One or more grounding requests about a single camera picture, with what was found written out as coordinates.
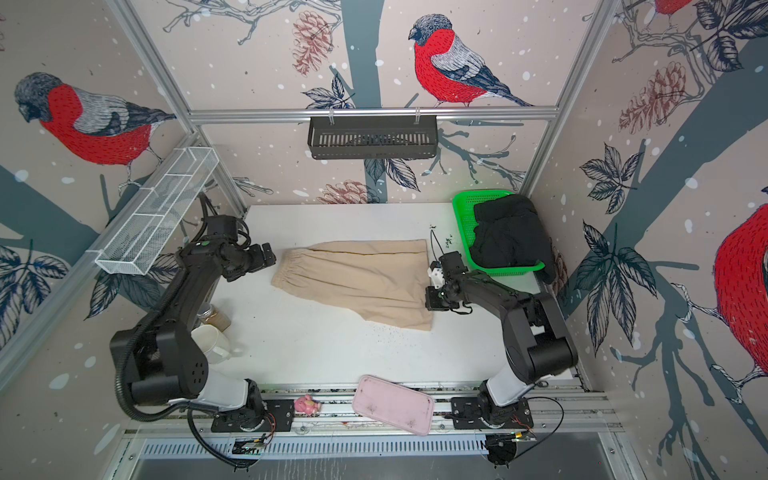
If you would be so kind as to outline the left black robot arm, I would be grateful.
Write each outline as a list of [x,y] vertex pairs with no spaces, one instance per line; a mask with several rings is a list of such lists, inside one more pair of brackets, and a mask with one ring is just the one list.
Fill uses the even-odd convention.
[[233,282],[276,263],[271,246],[252,244],[244,221],[230,215],[207,217],[173,260],[176,274],[155,306],[110,340],[117,403],[140,422],[201,402],[209,366],[191,335],[200,308],[220,279]]

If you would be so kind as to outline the green plastic basket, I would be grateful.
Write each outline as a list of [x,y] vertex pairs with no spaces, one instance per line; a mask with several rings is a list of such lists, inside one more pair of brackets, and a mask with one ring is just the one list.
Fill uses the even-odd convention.
[[538,262],[531,266],[510,266],[501,268],[487,268],[477,264],[472,257],[470,248],[475,244],[475,228],[478,226],[474,207],[488,201],[513,195],[512,191],[498,189],[468,190],[456,194],[452,199],[452,206],[456,218],[457,228],[461,237],[461,244],[466,256],[466,262],[470,269],[486,272],[491,277],[520,276],[527,273],[538,272],[544,269],[545,264]]

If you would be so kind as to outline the beige shorts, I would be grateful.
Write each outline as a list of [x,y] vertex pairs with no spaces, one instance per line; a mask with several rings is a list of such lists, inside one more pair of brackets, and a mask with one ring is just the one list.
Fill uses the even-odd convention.
[[271,284],[298,298],[346,308],[366,321],[429,331],[427,243],[332,241],[286,251]]

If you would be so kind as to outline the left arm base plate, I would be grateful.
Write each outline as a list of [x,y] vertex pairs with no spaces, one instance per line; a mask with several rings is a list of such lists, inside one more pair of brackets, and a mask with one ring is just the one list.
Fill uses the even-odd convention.
[[292,428],[295,408],[292,400],[266,400],[255,409],[248,406],[217,413],[211,431],[214,433],[282,433]]

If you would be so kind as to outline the black shorts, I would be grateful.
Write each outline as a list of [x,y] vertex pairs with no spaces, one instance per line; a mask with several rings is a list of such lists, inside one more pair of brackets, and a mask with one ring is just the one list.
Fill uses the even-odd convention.
[[546,284],[554,282],[551,239],[530,199],[507,195],[476,204],[473,211],[478,225],[469,251],[478,266],[498,269],[543,263],[537,277]]

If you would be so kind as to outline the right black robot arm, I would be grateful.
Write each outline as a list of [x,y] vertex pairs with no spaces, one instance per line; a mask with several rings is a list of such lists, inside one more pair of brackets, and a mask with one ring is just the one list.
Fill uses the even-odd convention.
[[476,307],[499,320],[505,353],[504,367],[483,381],[471,414],[454,418],[480,420],[501,428],[523,412],[523,399],[539,382],[575,367],[578,353],[555,298],[515,290],[488,273],[470,270],[456,252],[443,254],[428,267],[429,311],[469,315]]

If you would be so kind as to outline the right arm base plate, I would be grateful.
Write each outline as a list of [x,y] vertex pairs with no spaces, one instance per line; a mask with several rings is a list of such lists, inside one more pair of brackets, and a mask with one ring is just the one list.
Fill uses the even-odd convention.
[[457,430],[523,429],[534,426],[525,399],[507,406],[497,406],[486,394],[476,397],[453,397],[450,411],[444,415]]

